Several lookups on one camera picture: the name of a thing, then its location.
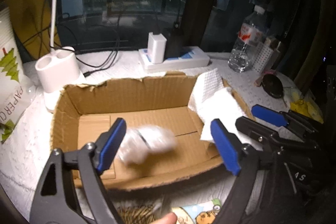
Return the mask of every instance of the plastic water bottle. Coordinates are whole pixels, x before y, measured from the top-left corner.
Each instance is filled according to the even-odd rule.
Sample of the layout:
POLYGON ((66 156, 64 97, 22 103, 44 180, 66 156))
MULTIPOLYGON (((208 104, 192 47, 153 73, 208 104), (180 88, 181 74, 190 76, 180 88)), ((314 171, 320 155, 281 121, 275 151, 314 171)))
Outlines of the plastic water bottle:
POLYGON ((257 45, 263 42, 267 31, 265 10, 256 5, 254 12, 244 19, 231 51, 229 67, 236 72, 251 69, 256 57, 257 45))

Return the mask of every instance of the white tissue paper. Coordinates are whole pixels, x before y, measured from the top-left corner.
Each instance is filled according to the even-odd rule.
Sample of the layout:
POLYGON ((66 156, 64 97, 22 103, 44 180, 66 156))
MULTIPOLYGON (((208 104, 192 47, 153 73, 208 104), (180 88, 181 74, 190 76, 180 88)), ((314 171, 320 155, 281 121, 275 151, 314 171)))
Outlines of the white tissue paper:
POLYGON ((232 96, 231 88, 224 87, 217 68, 198 76, 188 107, 195 111, 204 123, 201 140, 214 143, 210 124, 212 120, 218 118, 226 129, 235 134, 242 143, 252 144, 259 149, 256 147, 258 143, 238 132, 235 125, 236 120, 246 114, 232 96))
POLYGON ((141 164, 149 153, 165 153, 176 146, 172 131, 153 125, 128 128, 117 152, 125 164, 141 164))

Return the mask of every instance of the paper towel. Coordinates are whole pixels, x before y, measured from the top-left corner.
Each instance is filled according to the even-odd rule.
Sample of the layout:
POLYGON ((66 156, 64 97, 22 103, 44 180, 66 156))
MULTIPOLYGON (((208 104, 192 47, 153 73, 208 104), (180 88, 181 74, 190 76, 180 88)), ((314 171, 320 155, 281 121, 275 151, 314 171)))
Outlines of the paper towel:
POLYGON ((226 129, 235 134, 242 143, 249 143, 256 149, 261 150, 258 143, 238 132, 235 125, 236 120, 241 116, 246 116, 246 114, 232 96, 231 88, 224 87, 217 68, 198 76, 188 107, 195 111, 204 123, 201 140, 214 142, 211 136, 210 123, 218 118, 226 129))

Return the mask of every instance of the black oval object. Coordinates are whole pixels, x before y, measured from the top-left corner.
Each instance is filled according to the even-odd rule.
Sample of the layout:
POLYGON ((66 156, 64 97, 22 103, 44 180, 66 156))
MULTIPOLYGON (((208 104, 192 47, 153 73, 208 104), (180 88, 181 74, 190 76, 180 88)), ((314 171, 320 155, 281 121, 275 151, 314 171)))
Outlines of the black oval object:
POLYGON ((263 89, 273 98, 279 99, 284 96, 284 87, 275 75, 264 75, 261 85, 263 89))

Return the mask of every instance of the cardboard box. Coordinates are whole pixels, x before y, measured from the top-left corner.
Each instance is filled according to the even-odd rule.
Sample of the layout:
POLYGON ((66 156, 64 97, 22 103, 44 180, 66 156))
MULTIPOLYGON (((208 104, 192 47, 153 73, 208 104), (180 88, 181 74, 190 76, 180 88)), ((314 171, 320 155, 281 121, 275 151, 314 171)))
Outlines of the cardboard box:
MULTIPOLYGON (((115 159, 101 176, 106 188, 137 189, 188 179, 222 163, 215 146, 200 141, 203 123, 187 105, 196 76, 171 72, 164 77, 111 79, 101 85, 65 87, 54 113, 51 148, 64 152, 82 148, 107 131, 117 117, 128 127, 155 124, 174 132, 175 150, 150 155, 144 164, 126 167, 115 159)), ((249 108, 233 91, 246 114, 249 108)), ((80 176, 74 172, 75 185, 80 176)))

